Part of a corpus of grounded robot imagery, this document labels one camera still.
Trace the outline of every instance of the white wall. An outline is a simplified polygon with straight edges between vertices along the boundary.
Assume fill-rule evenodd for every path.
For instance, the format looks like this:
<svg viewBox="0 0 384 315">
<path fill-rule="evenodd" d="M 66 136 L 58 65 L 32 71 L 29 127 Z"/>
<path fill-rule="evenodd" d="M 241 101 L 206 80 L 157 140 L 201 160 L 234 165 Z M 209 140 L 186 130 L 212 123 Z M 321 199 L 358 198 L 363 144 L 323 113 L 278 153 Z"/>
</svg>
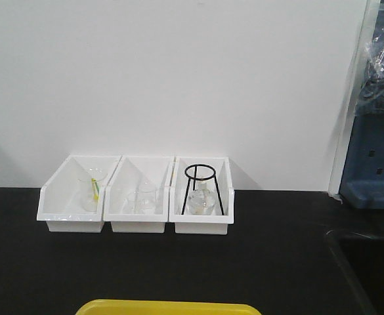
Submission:
<svg viewBox="0 0 384 315">
<path fill-rule="evenodd" d="M 366 0 L 0 1 L 0 186 L 69 153 L 230 156 L 327 190 Z"/>
</svg>

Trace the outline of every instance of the metal ring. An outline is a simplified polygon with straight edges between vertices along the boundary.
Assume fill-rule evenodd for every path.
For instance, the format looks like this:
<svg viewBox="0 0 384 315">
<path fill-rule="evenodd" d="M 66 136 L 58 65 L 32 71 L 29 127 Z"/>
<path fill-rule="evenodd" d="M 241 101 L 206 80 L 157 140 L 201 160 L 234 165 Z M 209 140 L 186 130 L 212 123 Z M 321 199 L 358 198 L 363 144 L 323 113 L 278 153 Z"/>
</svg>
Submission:
<svg viewBox="0 0 384 315">
<path fill-rule="evenodd" d="M 187 171 L 189 170 L 189 169 L 191 169 L 191 168 L 194 168 L 194 167 L 206 167 L 207 169 L 210 169 L 210 170 L 212 170 L 213 171 L 213 174 L 211 175 L 211 176 L 209 176 L 209 177 L 202 177 L 202 178 L 200 178 L 200 177 L 195 177 L 195 176 L 192 176 L 192 175 L 189 175 L 188 173 L 187 173 Z M 186 167 L 186 169 L 184 170 L 184 174 L 188 177 L 188 178 L 190 178 L 190 179 L 192 179 L 192 180 L 209 180 L 209 179 L 213 179 L 214 177 L 215 177 L 215 174 L 216 174 L 216 171 L 215 171 L 215 169 L 212 167 L 212 166 L 210 166 L 210 165 L 206 165 L 206 164 L 193 164 L 193 165 L 190 165 L 190 166 L 188 166 L 188 167 Z"/>
</svg>

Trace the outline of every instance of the white plastic bin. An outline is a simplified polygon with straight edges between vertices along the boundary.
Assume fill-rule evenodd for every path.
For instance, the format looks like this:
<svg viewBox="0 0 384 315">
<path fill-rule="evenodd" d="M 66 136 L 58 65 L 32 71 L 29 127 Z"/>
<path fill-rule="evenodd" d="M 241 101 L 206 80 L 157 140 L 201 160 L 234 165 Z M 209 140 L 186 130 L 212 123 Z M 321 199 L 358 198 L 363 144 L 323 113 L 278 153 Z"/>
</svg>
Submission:
<svg viewBox="0 0 384 315">
<path fill-rule="evenodd" d="M 123 156 L 106 189 L 104 220 L 113 232 L 164 233 L 174 157 Z M 155 207 L 137 211 L 129 196 L 143 183 L 156 189 Z"/>
<path fill-rule="evenodd" d="M 218 199 L 211 215 L 182 215 L 182 207 L 188 178 L 184 170 L 193 164 L 206 164 L 215 169 L 224 215 Z M 207 187 L 217 193 L 215 181 L 207 181 Z M 227 157 L 176 157 L 170 192 L 169 222 L 175 223 L 176 233 L 182 234 L 227 234 L 228 225 L 234 223 L 234 189 Z"/>
<path fill-rule="evenodd" d="M 68 156 L 40 190 L 37 220 L 46 221 L 50 232 L 101 232 L 105 188 L 120 158 Z M 86 206 L 81 181 L 99 176 L 96 183 L 91 182 L 96 194 Z"/>
</svg>

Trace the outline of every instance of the glassware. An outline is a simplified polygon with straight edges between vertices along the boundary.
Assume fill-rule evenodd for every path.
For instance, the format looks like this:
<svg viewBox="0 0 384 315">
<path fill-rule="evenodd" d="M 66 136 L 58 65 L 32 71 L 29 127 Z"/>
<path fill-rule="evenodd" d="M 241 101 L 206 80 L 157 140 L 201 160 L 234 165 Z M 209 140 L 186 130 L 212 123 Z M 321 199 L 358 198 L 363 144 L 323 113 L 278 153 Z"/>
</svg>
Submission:
<svg viewBox="0 0 384 315">
<path fill-rule="evenodd" d="M 79 198 L 84 210 L 88 212 L 97 211 L 100 185 L 106 177 L 107 173 L 102 169 L 88 169 L 85 174 L 78 177 Z"/>
<path fill-rule="evenodd" d="M 157 204 L 157 190 L 150 181 L 143 180 L 137 191 L 127 196 L 129 212 L 138 215 L 153 215 Z"/>
<path fill-rule="evenodd" d="M 215 207 L 215 193 L 207 189 L 206 182 L 198 182 L 197 189 L 189 193 L 188 211 L 192 215 L 211 215 Z"/>
</svg>

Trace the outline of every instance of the yellow stirring rod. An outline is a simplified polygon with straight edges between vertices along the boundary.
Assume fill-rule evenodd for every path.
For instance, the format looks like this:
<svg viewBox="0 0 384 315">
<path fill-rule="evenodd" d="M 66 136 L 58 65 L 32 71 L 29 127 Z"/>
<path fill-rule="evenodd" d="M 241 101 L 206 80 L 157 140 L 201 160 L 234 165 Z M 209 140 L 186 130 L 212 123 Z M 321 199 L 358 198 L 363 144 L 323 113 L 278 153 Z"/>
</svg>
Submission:
<svg viewBox="0 0 384 315">
<path fill-rule="evenodd" d="M 98 184 L 95 178 L 91 179 L 91 184 L 93 185 L 94 200 L 98 200 L 98 194 L 100 193 L 100 189 L 98 189 Z"/>
</svg>

